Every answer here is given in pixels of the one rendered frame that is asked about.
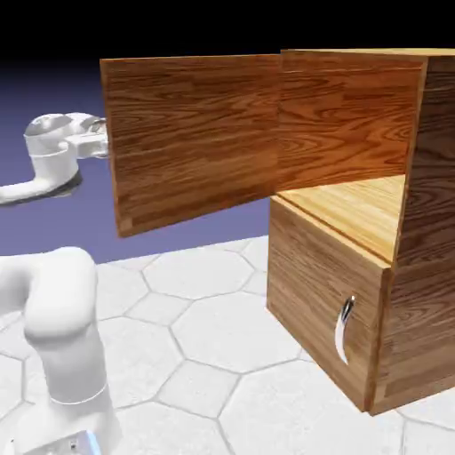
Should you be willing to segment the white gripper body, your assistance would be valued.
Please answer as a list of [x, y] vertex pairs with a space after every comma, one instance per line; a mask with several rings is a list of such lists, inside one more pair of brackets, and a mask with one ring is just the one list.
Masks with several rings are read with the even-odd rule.
[[77, 159], [108, 157], [108, 136], [106, 133], [84, 133], [69, 136], [68, 146]]

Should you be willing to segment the wooden cabinet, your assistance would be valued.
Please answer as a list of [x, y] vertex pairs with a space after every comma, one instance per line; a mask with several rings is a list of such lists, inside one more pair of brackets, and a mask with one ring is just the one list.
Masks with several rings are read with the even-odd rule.
[[367, 412], [455, 387], [455, 50], [281, 59], [272, 197], [391, 266]]

